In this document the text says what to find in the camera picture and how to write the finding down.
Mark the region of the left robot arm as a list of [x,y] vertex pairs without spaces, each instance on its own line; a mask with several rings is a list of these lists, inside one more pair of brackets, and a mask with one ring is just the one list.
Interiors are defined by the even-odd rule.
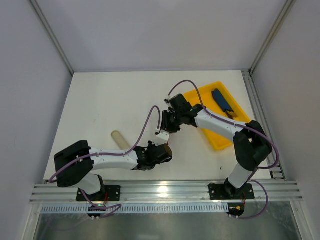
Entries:
[[80,140],[54,155],[55,174],[49,179],[59,188],[77,187],[87,195],[104,194],[103,179],[93,171],[123,169],[148,171],[172,160],[173,153],[167,143],[156,145],[151,141],[147,147],[136,146],[132,150],[105,152],[90,147]]

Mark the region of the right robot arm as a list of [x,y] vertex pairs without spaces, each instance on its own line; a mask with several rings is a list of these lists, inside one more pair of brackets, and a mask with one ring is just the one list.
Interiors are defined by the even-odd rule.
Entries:
[[259,165],[272,153],[261,125],[231,120],[220,116],[202,104],[192,106],[182,94],[164,100],[168,109],[162,112],[161,128],[173,134],[182,125],[209,130],[231,141],[237,164],[224,182],[222,195],[235,199],[242,194],[248,180],[255,174]]

